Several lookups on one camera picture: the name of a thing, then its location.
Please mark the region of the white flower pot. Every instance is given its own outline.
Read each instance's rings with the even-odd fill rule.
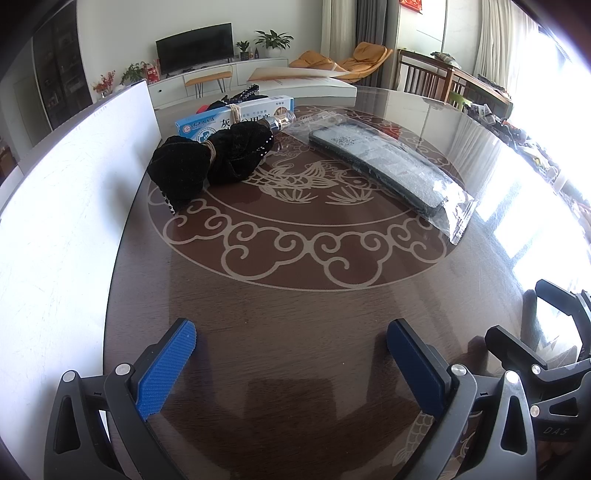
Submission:
[[[267,49],[267,57],[270,59],[278,59],[279,57],[281,57],[281,48],[279,48],[279,47],[268,48]]]

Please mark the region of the glossy tabletop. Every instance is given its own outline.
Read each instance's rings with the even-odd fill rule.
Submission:
[[[479,204],[454,247],[379,184],[285,134],[250,179],[209,188],[176,217],[146,176],[113,273],[105,371],[177,317],[195,323],[196,351],[149,419],[189,479],[391,479],[431,422],[388,355],[392,319],[475,374],[501,373],[483,343],[493,325],[551,366],[580,347],[572,320],[541,300],[522,322],[537,280],[580,291],[591,268],[570,209],[521,157],[419,96],[360,87],[356,100],[296,105],[399,138]]]

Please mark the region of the plastic-wrapped package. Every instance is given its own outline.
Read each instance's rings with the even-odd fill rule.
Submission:
[[[399,140],[335,112],[295,121],[285,133],[330,151],[400,195],[457,245],[476,200],[443,170]]]

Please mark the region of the orange lounge chair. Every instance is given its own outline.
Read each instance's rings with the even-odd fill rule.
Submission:
[[[393,52],[383,45],[374,45],[363,41],[357,45],[351,58],[339,63],[318,52],[308,50],[299,59],[292,61],[290,67],[351,72],[337,78],[347,83],[355,83],[380,68]]]

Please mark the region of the potted plant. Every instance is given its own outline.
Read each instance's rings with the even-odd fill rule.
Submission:
[[[132,63],[121,77],[121,85],[131,85],[132,83],[143,80],[145,63]]]
[[[236,42],[236,46],[240,49],[240,59],[248,60],[250,58],[250,55],[248,54],[247,50],[248,47],[251,46],[251,43],[249,41],[239,41]]]
[[[256,44],[264,44],[267,48],[267,54],[269,58],[276,59],[277,57],[281,56],[281,49],[282,48],[290,48],[290,42],[294,39],[291,35],[287,33],[277,33],[274,30],[271,30],[270,33],[265,33],[261,30],[256,30],[256,33],[260,34],[256,40]]]
[[[115,71],[108,72],[107,76],[100,76],[100,82],[94,85],[92,89],[100,94],[101,98],[105,98],[107,95],[113,93],[113,79],[115,78]]]

